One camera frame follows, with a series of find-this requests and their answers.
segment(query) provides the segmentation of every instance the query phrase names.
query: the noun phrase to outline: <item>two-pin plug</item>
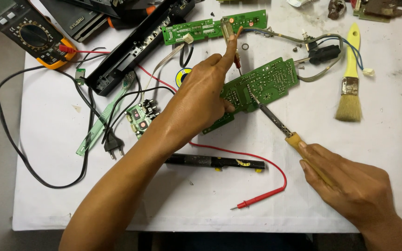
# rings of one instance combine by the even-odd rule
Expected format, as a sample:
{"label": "two-pin plug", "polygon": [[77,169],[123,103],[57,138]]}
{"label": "two-pin plug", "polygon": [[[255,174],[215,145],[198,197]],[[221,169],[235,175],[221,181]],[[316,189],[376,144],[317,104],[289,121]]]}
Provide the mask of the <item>two-pin plug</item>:
{"label": "two-pin plug", "polygon": [[114,159],[113,150],[119,149],[119,154],[122,156],[123,155],[122,146],[123,141],[114,135],[113,130],[110,130],[105,140],[104,145],[105,152],[109,152],[111,158]]}

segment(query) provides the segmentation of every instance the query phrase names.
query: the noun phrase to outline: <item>brush bristles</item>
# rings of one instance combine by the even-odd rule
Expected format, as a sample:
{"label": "brush bristles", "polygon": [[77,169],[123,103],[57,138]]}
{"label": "brush bristles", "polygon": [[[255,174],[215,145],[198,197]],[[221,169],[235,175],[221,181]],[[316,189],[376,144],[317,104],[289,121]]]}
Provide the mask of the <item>brush bristles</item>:
{"label": "brush bristles", "polygon": [[356,95],[341,95],[335,119],[344,122],[361,122],[362,110],[359,97]]}

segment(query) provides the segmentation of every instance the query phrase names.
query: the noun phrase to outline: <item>floor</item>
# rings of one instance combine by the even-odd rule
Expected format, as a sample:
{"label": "floor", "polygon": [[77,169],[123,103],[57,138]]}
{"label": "floor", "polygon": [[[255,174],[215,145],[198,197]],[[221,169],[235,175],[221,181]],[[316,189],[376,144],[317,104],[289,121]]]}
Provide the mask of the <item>floor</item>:
{"label": "floor", "polygon": [[[25,52],[14,42],[0,33],[0,82],[8,75],[24,68]],[[22,76],[9,81],[1,90],[0,96],[9,130],[15,142],[18,141]],[[16,152],[7,140],[0,125],[0,251],[58,249],[62,231],[11,230],[13,194],[16,174]],[[165,234],[153,234],[153,250],[159,250],[159,240]],[[125,232],[116,245],[116,250],[137,250],[137,232]],[[320,251],[358,251],[364,250],[361,238],[356,234],[315,234],[315,245]]]}

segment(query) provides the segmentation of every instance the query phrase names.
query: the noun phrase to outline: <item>multimeter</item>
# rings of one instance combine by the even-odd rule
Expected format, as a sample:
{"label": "multimeter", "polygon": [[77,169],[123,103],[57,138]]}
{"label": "multimeter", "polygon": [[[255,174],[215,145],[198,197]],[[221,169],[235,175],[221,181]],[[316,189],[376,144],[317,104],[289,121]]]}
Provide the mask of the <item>multimeter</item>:
{"label": "multimeter", "polygon": [[0,31],[49,69],[57,69],[75,53],[75,46],[27,0],[0,0]]}

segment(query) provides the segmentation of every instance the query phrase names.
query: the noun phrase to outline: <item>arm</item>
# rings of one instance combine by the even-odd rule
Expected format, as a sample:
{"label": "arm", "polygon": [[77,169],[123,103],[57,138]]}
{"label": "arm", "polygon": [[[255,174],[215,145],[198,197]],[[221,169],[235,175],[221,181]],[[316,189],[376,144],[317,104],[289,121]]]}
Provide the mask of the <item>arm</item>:
{"label": "arm", "polygon": [[213,54],[193,68],[141,139],[81,202],[63,232],[60,251],[113,249],[165,160],[224,112],[234,111],[231,103],[220,98],[220,92],[236,49],[236,37],[231,36],[223,57]]}
{"label": "arm", "polygon": [[402,219],[395,212],[389,175],[383,169],[345,159],[321,145],[299,147],[306,159],[335,184],[329,186],[301,160],[306,181],[363,235],[369,251],[402,250]]}

